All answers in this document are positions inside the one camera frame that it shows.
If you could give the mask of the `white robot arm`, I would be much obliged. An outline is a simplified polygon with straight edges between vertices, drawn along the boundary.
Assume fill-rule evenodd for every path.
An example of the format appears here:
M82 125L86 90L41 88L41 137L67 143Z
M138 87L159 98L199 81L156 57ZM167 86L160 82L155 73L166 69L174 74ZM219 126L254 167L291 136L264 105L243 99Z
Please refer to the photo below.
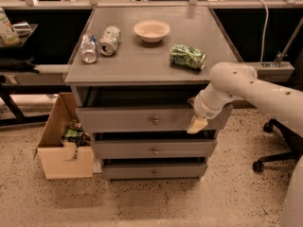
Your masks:
M258 79L250 65L219 62L209 72L209 84L189 100L194 115L187 129L196 133L215 118L223 106L243 98L271 116L291 148L288 153L262 157L253 163L261 171L265 162L296 159L284 202L281 227L303 227L303 92Z

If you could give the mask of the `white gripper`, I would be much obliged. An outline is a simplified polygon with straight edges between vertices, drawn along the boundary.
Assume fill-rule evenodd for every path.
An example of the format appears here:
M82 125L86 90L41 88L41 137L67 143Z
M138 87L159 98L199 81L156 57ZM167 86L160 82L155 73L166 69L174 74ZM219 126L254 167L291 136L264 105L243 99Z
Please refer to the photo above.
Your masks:
M195 134L204 129L207 126L207 119L215 118L228 103L216 92L200 92L196 97L189 98L187 102L197 115L192 117L187 128L189 134Z

